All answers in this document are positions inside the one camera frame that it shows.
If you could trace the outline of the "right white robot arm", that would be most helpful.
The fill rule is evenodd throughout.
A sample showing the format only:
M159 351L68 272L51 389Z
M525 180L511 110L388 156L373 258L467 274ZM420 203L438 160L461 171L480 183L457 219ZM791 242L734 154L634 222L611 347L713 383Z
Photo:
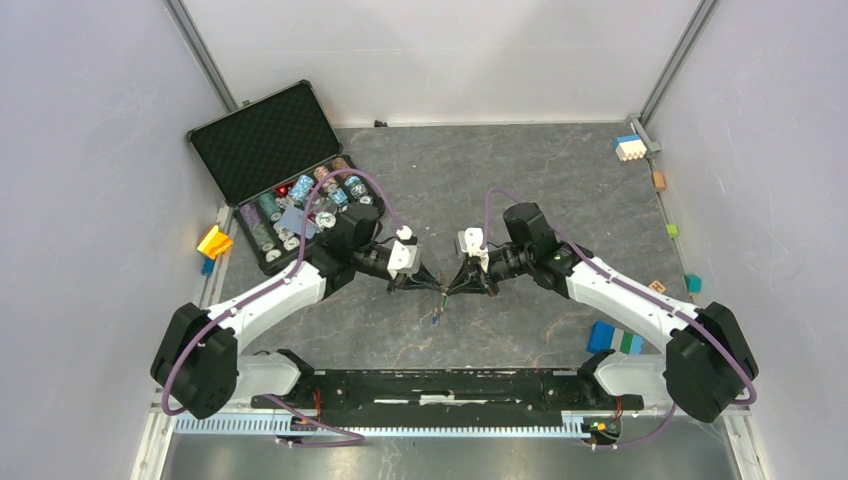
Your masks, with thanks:
M580 400L602 408L616 396L675 406L711 423L732 405L751 405L759 368L733 312L712 302L676 300L621 274L551 225L535 203L503 214L509 239L488 242L487 227L458 232L463 264L449 295L495 296L499 283L522 275L566 299L589 306L640 336L653 354L619 349L598 353L577 382Z

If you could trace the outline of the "metal key organizer plate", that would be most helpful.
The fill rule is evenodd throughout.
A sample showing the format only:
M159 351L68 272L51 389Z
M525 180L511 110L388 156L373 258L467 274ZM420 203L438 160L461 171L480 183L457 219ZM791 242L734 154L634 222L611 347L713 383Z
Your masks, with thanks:
M437 305L436 305L436 308L435 308L435 313L434 313L434 315L439 315L439 316L441 316L441 315L443 314L443 312L444 312L444 309L445 309L445 308L443 309L443 308L442 308L442 306L441 306L443 296L448 297L448 288L447 288L447 287L442 287L442 288L441 288L441 290L439 291L438 300L437 300Z

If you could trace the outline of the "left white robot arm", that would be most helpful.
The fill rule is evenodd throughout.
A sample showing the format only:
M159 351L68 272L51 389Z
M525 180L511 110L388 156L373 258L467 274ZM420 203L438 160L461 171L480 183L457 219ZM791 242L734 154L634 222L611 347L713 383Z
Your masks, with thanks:
M150 367L151 378L163 389L163 410L206 419L232 401L264 394L302 407L313 397L314 381L293 355L247 355L246 346L336 293L358 273L387 281L390 291L441 291L439 280L421 263L411 229L401 227L392 245L385 246L375 238L379 224L376 207L349 205L306 244L302 260L231 300L206 309L193 303L179 307Z

